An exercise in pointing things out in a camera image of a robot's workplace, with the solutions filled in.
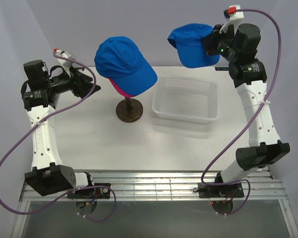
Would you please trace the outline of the brown round wooden stand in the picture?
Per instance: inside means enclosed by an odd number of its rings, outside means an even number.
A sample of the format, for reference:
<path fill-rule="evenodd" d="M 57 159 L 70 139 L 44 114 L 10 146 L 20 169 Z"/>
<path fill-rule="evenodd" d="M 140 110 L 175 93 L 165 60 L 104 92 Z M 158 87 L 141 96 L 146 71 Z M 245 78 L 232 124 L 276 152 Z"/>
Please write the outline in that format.
<path fill-rule="evenodd" d="M 118 119 L 126 123 L 138 121 L 143 115 L 143 105 L 140 101 L 125 97 L 116 107 Z"/>

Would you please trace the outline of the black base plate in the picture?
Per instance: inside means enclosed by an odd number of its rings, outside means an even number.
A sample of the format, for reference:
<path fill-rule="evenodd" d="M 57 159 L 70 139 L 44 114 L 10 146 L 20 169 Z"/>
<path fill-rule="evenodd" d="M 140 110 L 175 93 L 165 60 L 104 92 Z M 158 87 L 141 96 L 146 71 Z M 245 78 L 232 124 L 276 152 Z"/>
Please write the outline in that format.
<path fill-rule="evenodd" d="M 210 186 L 203 183 L 198 183 L 198 186 L 193 188 L 193 192 L 198 193 L 200 198 L 243 198 L 244 192 L 241 183 L 233 185 Z"/>
<path fill-rule="evenodd" d="M 68 199 L 108 199 L 110 198 L 110 183 L 95 183 L 95 186 L 101 186 L 98 188 L 86 189 L 83 191 L 76 191 L 75 193 L 69 193 L 67 195 Z"/>

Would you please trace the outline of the blue cap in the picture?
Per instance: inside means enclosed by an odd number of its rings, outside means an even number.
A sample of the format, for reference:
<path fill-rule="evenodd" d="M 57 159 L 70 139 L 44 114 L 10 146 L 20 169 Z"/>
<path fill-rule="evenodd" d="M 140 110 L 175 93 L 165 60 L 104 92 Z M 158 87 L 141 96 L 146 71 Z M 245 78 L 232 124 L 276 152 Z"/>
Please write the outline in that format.
<path fill-rule="evenodd" d="M 134 97 L 157 82 L 156 72 L 138 46 L 125 36 L 106 39 L 96 51 L 94 63 L 99 75 L 112 78 L 123 91 Z"/>
<path fill-rule="evenodd" d="M 190 23 L 178 27 L 167 40 L 177 50 L 179 59 L 187 68 L 199 68 L 218 63 L 220 55 L 208 55 L 201 40 L 210 35 L 213 27 L 207 24 Z"/>

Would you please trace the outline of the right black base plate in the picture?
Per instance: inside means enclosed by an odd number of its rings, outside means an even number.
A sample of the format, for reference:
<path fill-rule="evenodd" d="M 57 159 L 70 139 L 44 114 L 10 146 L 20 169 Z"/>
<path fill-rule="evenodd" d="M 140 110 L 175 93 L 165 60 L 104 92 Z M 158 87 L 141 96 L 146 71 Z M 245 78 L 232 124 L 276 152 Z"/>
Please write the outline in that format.
<path fill-rule="evenodd" d="M 233 185 L 210 186 L 203 183 L 198 183 L 198 186 L 193 188 L 193 192 L 198 193 L 200 198 L 243 198 L 244 192 L 241 183 Z"/>

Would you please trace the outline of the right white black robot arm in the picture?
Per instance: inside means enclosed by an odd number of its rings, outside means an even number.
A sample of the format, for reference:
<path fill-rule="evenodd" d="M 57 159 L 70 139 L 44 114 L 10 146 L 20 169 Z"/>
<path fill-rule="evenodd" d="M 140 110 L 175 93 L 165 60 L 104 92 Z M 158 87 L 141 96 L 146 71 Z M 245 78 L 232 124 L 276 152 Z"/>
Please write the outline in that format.
<path fill-rule="evenodd" d="M 242 179 L 250 173 L 272 165 L 290 152 L 290 145 L 278 135 L 267 95 L 267 75 L 264 64 L 256 58 L 261 39 L 256 25 L 244 23 L 227 31 L 215 25 L 211 34 L 201 42 L 210 55 L 220 54 L 228 61 L 228 72 L 242 101 L 247 129 L 248 146 L 238 148 L 235 160 L 217 173 L 214 182 L 201 181 L 194 192 L 200 198 L 220 198 L 234 195 L 242 198 Z"/>

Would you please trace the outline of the white plastic basket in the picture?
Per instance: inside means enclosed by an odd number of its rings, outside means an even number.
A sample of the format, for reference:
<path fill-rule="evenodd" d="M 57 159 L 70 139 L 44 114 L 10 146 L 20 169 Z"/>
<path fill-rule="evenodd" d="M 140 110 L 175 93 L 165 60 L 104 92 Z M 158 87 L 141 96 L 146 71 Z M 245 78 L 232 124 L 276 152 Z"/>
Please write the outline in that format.
<path fill-rule="evenodd" d="M 183 76 L 161 76 L 154 86 L 152 111 L 164 119 L 210 123 L 220 117 L 219 85 Z"/>

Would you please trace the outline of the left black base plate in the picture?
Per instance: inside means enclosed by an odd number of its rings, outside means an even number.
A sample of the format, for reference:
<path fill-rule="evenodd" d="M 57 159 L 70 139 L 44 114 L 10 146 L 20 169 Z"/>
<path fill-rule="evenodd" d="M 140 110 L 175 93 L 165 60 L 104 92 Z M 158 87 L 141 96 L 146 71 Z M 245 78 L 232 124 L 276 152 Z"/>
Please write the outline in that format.
<path fill-rule="evenodd" d="M 95 186 L 101 186 L 98 188 L 86 189 L 83 191 L 76 191 L 75 193 L 69 193 L 67 195 L 68 199 L 108 199 L 110 198 L 110 183 L 95 183 Z"/>

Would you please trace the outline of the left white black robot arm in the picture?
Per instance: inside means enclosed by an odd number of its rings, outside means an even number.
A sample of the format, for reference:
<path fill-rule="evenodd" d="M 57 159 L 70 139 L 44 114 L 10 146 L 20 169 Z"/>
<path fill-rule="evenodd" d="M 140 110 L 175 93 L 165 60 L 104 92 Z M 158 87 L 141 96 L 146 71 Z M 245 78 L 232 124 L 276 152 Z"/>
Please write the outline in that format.
<path fill-rule="evenodd" d="M 60 94 L 71 91 L 76 97 L 84 98 L 101 88 L 92 83 L 91 77 L 75 69 L 71 60 L 59 62 L 50 70 L 40 59 L 23 65 L 27 80 L 21 87 L 21 96 L 34 129 L 31 171 L 25 173 L 25 182 L 42 196 L 78 189 L 84 198 L 90 198 L 95 194 L 91 175 L 76 173 L 62 163 L 51 114 L 56 111 Z"/>

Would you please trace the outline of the pink cap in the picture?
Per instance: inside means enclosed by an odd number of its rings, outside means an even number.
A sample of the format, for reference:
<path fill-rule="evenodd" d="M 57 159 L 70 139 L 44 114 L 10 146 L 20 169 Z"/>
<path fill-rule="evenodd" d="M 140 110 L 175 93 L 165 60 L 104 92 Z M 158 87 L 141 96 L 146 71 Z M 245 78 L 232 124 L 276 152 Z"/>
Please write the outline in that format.
<path fill-rule="evenodd" d="M 126 93 L 125 91 L 123 91 L 112 78 L 108 78 L 109 81 L 111 82 L 111 84 L 113 85 L 113 87 L 115 88 L 115 90 L 122 96 L 127 97 L 127 98 L 132 98 L 134 97 L 134 95 L 130 95 L 128 93 Z"/>

